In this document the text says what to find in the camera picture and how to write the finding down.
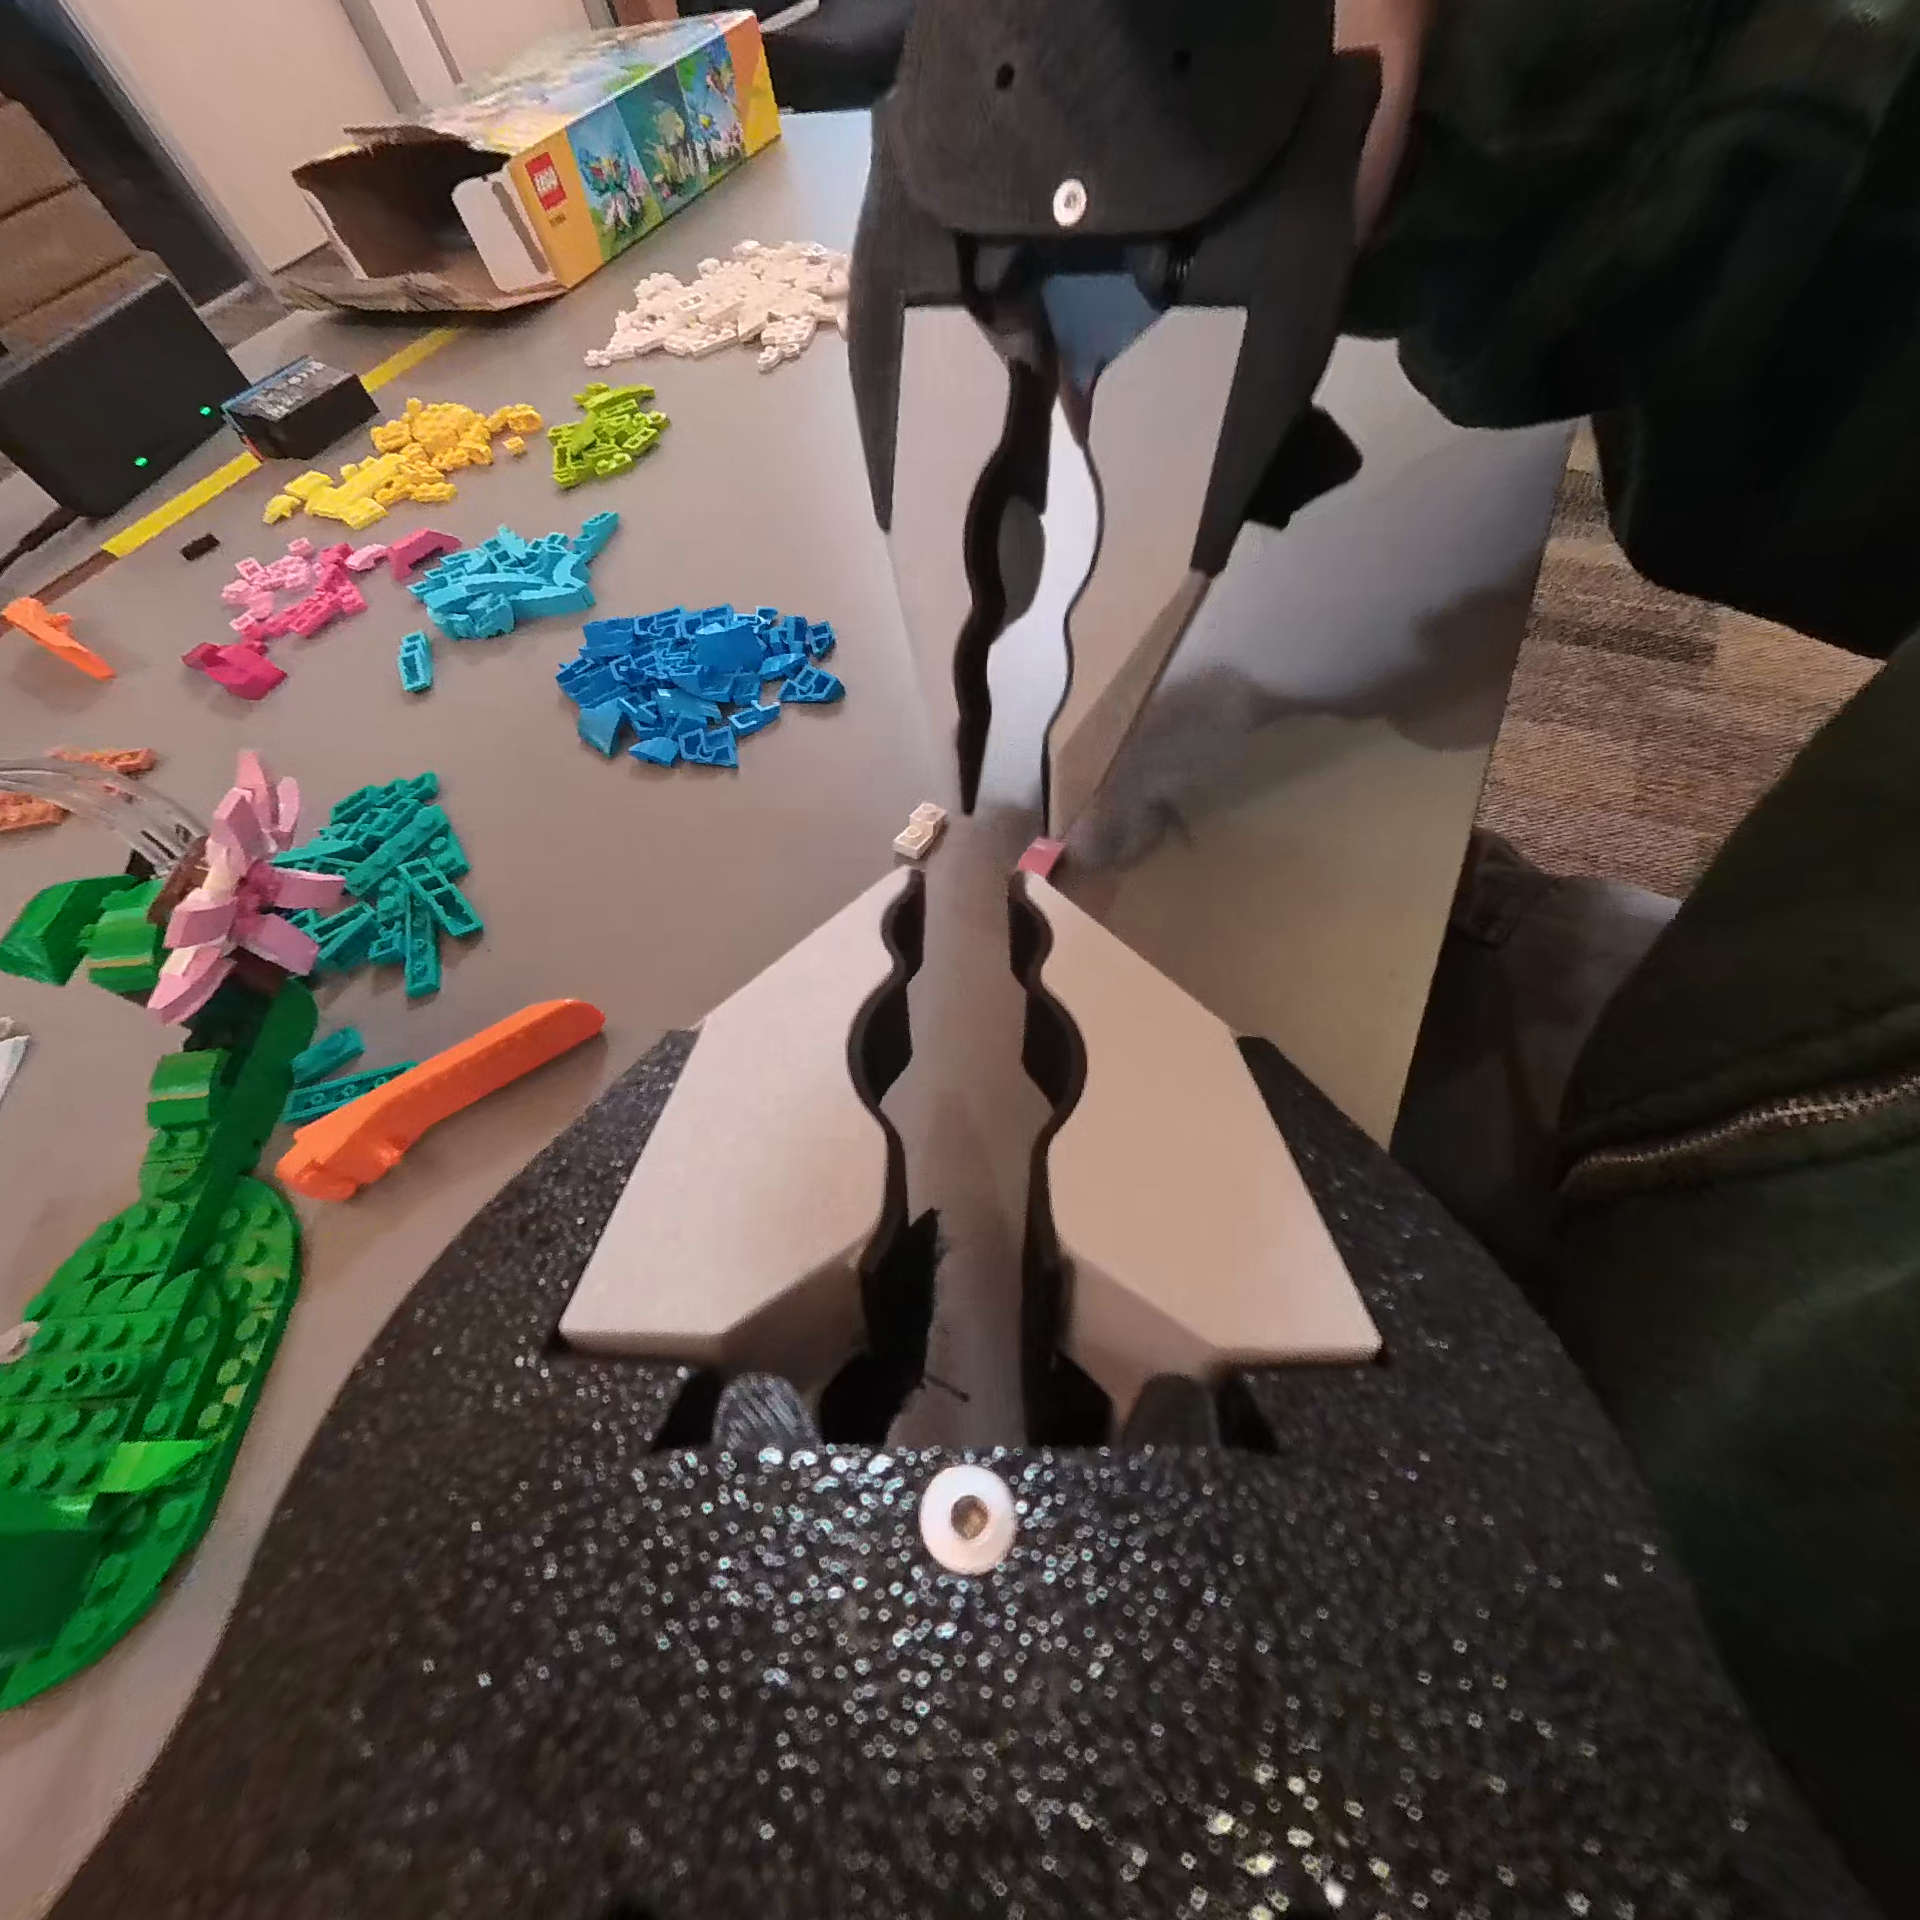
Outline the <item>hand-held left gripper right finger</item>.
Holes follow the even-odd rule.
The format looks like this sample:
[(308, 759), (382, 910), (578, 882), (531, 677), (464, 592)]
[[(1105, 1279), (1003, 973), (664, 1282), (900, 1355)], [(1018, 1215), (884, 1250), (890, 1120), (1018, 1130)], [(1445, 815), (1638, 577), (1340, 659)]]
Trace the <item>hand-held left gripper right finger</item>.
[(1049, 879), (1009, 888), (1048, 1114), (1021, 1248), (1026, 1427), (1121, 1427), (1160, 1377), (1354, 1366), (1384, 1334), (1245, 1045)]

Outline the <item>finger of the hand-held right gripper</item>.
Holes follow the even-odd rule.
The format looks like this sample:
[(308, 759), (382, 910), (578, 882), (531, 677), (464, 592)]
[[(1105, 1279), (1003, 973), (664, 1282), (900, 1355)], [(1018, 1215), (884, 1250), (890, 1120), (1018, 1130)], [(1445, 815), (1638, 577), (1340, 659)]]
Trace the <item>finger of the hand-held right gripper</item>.
[(964, 814), (985, 773), (993, 648), (1030, 609), (1045, 559), (1053, 365), (1003, 346), (962, 306), (905, 311), (894, 571)]
[(1067, 679), (1045, 733), (1048, 837), (1058, 843), (1097, 802), (1209, 593), (1193, 547), (1242, 335), (1242, 306), (1176, 306), (1090, 390), (1094, 544), (1066, 613)]

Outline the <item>pile of white lego pieces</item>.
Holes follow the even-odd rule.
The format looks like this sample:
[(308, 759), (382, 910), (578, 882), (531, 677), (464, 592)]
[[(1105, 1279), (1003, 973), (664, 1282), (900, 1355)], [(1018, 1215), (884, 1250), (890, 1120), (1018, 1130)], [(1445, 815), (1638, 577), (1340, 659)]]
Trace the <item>pile of white lego pieces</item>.
[(845, 335), (851, 250), (818, 242), (739, 242), (684, 278), (648, 272), (614, 315), (608, 341), (587, 350), (587, 368), (618, 368), (652, 353), (704, 361), (752, 352), (758, 371), (804, 353), (824, 334)]

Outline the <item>orange lego brick separator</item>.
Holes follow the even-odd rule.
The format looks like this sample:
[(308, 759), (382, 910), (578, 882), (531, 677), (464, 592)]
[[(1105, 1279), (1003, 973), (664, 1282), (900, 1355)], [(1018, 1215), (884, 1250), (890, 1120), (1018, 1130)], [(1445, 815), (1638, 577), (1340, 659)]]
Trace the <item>orange lego brick separator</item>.
[(345, 1202), (396, 1170), (433, 1128), (603, 1027), (603, 1010), (587, 998), (534, 1000), (300, 1126), (275, 1177), (305, 1198)]

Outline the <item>pile of blue lego pieces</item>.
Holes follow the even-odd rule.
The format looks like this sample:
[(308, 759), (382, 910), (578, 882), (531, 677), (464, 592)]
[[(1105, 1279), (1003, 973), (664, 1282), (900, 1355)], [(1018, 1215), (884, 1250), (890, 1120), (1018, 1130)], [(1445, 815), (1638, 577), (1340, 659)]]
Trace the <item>pile of blue lego pieces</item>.
[(780, 607), (606, 614), (585, 622), (555, 683), (578, 738), (606, 759), (734, 769), (739, 746), (785, 707), (845, 697), (837, 642), (835, 623)]

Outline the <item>yellow lego set box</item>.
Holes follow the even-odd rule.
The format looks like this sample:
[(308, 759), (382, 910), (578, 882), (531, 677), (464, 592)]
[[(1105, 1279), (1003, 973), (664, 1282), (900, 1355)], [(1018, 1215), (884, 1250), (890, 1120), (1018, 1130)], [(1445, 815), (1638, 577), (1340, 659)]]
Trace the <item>yellow lego set box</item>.
[(278, 285), (300, 306), (372, 315), (542, 304), (780, 133), (749, 8), (558, 39), (300, 163), (326, 250)]

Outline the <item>pile of teal lego pieces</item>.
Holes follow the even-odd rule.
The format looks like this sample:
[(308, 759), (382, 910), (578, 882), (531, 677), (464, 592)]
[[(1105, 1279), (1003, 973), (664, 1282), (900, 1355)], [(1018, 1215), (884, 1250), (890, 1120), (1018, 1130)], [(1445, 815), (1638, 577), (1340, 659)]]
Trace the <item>pile of teal lego pieces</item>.
[(344, 882), (334, 906), (292, 913), (317, 944), (314, 977), (396, 968), (404, 998), (425, 1000), (441, 992), (444, 946), (485, 933), (464, 888), (472, 861), (433, 769), (354, 789), (272, 863)]

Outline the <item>green lego plant pink flower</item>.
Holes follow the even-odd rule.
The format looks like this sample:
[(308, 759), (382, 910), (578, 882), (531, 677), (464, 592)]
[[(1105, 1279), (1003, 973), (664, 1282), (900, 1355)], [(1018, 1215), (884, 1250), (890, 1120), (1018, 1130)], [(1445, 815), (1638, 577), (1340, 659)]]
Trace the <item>green lego plant pink flower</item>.
[(345, 891), (278, 863), (300, 811), (297, 782), (243, 751), (172, 861), (48, 886), (4, 934), (8, 973), (82, 968), (180, 1032), (148, 1080), (136, 1202), (4, 1333), (8, 1711), (102, 1658), (200, 1545), (297, 1295), (297, 1215), (257, 1166), (320, 1021), (292, 913)]

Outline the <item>pile of pink lego pieces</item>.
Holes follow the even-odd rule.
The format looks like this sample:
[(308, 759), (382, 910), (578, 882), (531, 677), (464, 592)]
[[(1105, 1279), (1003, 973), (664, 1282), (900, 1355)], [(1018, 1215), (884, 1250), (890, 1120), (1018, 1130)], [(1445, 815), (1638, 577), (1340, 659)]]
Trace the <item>pile of pink lego pieces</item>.
[(285, 683), (272, 656), (278, 639), (314, 639), (365, 613), (365, 579), (377, 571), (386, 569), (401, 584), (410, 584), (427, 561), (460, 547), (456, 535), (417, 530), (392, 544), (316, 546), (297, 537), (275, 563), (243, 559), (222, 592), (232, 609), (227, 638), (196, 642), (182, 651), (180, 664), (235, 698), (258, 703)]

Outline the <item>clear curved lego piece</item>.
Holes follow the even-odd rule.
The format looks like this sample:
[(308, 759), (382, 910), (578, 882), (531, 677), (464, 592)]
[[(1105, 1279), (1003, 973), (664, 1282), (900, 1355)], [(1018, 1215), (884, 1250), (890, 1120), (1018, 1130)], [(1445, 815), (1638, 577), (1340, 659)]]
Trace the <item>clear curved lego piece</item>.
[(164, 878), (206, 846), (204, 819), (142, 779), (82, 766), (3, 759), (3, 791), (4, 785), (22, 793), (40, 789), (68, 807), (68, 814), (109, 830), (130, 851), (128, 871), (139, 878)]

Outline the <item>flat orange lego pieces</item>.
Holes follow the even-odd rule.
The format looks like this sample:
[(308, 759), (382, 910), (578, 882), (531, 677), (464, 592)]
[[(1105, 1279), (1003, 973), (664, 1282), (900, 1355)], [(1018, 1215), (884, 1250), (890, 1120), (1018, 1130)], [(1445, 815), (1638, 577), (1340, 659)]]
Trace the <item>flat orange lego pieces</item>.
[[(137, 749), (73, 749), (73, 746), (53, 746), (36, 757), (35, 762), (45, 766), (82, 766), (98, 773), (109, 773), (114, 777), (139, 779), (160, 766), (160, 753), (156, 746), (137, 746)], [(40, 789), (35, 791), (14, 791), (4, 785), (3, 793), (3, 834), (12, 831), (35, 831), (42, 826), (57, 826), (68, 817), (68, 807), (60, 799), (45, 798)]]

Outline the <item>person's right hand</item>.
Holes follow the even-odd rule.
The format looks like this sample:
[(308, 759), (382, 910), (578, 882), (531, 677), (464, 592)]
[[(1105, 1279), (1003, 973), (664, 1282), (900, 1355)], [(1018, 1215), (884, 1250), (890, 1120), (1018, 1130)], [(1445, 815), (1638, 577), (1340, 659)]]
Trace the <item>person's right hand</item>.
[(1433, 14), (1435, 1), (1336, 1), (1336, 48), (1342, 55), (1368, 51), (1378, 62), (1378, 99), (1354, 189), (1361, 240), (1384, 216), (1402, 169)]

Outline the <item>dark green jacket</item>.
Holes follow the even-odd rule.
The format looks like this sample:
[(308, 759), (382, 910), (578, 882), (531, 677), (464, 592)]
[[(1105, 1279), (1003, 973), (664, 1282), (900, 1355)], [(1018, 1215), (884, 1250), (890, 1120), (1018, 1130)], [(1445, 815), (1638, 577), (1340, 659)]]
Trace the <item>dark green jacket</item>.
[(1915, 1915), (1915, 638), (1722, 846), (1558, 1123), (1549, 1318), (1765, 1742)]

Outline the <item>small black box blue label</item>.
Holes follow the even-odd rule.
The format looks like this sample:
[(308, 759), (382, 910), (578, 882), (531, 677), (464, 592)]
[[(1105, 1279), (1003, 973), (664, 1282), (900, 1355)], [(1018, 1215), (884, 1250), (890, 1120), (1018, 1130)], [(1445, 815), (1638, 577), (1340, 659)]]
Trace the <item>small black box blue label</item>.
[(377, 417), (363, 376), (305, 353), (222, 401), (225, 423), (262, 462), (308, 462)]

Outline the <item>large black box device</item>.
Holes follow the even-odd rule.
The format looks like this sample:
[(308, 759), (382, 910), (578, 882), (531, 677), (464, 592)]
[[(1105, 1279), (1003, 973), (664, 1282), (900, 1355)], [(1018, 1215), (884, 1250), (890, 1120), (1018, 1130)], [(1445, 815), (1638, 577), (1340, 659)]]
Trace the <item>large black box device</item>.
[(82, 519), (105, 519), (225, 426), (250, 384), (170, 278), (62, 341), (4, 359), (3, 453)]

